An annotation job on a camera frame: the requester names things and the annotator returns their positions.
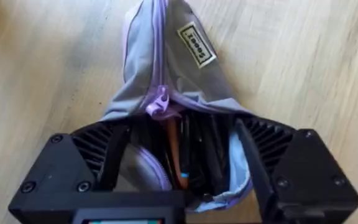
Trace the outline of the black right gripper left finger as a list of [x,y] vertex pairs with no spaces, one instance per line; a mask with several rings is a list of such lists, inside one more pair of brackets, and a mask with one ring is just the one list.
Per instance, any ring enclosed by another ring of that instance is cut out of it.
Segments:
[[50,137],[20,192],[112,191],[117,185],[130,124],[96,122]]

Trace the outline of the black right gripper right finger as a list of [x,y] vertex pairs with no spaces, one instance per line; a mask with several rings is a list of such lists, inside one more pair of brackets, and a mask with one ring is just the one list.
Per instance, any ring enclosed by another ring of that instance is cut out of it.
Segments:
[[358,193],[319,134],[258,117],[234,127],[262,223],[344,223]]

